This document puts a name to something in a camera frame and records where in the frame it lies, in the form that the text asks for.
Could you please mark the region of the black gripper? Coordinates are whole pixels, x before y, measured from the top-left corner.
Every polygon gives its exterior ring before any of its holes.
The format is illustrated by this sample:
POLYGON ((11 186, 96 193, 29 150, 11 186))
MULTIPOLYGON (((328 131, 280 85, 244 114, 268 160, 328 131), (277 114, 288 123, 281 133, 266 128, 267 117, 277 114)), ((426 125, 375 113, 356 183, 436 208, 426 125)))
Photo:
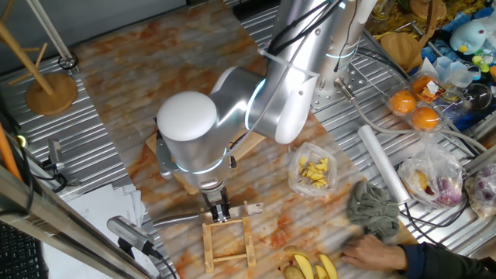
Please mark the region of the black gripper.
POLYGON ((205 203, 212 214, 213 222, 227 222, 230 219, 229 199, 226 187, 201 190, 205 203))

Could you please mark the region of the person bare hand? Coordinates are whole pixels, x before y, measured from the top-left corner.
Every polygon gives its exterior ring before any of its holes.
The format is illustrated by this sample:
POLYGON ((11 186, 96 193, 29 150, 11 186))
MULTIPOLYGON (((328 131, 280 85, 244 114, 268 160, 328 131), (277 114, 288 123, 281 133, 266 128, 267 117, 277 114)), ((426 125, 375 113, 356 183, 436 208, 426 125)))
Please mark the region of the person bare hand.
POLYGON ((364 270, 407 270, 408 267, 406 253, 401 247, 384 244, 371 234, 348 242, 341 259, 364 270))

